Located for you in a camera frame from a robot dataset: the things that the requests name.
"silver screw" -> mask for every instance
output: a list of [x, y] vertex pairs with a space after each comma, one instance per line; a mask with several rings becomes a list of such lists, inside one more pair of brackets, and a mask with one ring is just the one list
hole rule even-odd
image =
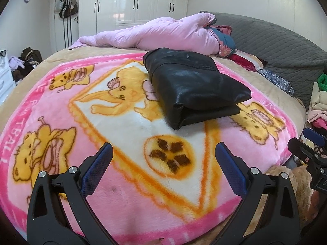
[[288, 178], [287, 173], [286, 173], [286, 172], [282, 172], [282, 177], [283, 177], [284, 179], [287, 179], [287, 178]]
[[250, 171], [252, 174], [259, 174], [259, 170], [257, 168], [251, 168]]
[[76, 173], [76, 171], [77, 171], [77, 167], [71, 167], [71, 168], [69, 169], [69, 173], [71, 173], [71, 174]]
[[43, 178], [45, 175], [46, 175], [46, 172], [45, 172], [45, 171], [41, 171], [41, 172], [39, 173], [39, 177], [40, 177], [40, 178]]

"blue gripper pad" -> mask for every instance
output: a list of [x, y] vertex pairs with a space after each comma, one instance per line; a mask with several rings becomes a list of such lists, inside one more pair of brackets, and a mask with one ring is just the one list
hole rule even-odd
[[246, 178], [233, 160], [234, 156], [224, 143], [217, 144], [215, 155], [234, 194], [244, 199], [247, 195]]
[[84, 198], [92, 195], [113, 157], [112, 145], [106, 143], [95, 155], [96, 159], [82, 178], [81, 193]]
[[317, 146], [323, 147], [326, 144], [325, 137], [316, 133], [314, 130], [312, 130], [310, 128], [305, 128], [303, 130], [303, 135], [305, 138], [309, 139], [311, 142], [313, 142]]

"pink comforter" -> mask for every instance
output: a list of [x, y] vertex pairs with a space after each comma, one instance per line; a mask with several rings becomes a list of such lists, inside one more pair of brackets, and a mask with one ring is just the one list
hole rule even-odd
[[180, 20], [169, 17], [158, 18], [131, 28], [81, 37], [70, 49], [86, 45], [141, 50], [170, 48], [214, 55], [219, 52], [219, 40], [213, 31], [204, 28], [214, 19], [215, 16], [209, 13], [198, 13]]

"gray quilted headboard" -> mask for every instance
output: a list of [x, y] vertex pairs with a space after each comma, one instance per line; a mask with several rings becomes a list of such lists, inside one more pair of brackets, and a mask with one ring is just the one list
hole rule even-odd
[[301, 35], [267, 21], [236, 14], [212, 13], [216, 25], [231, 26], [236, 48], [268, 62], [265, 67], [292, 83], [308, 109], [313, 82], [327, 68], [327, 52]]

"green towel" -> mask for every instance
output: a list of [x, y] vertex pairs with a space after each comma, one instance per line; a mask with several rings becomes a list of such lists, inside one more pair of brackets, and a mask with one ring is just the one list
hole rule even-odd
[[327, 74], [322, 74], [319, 76], [318, 87], [321, 91], [327, 91]]

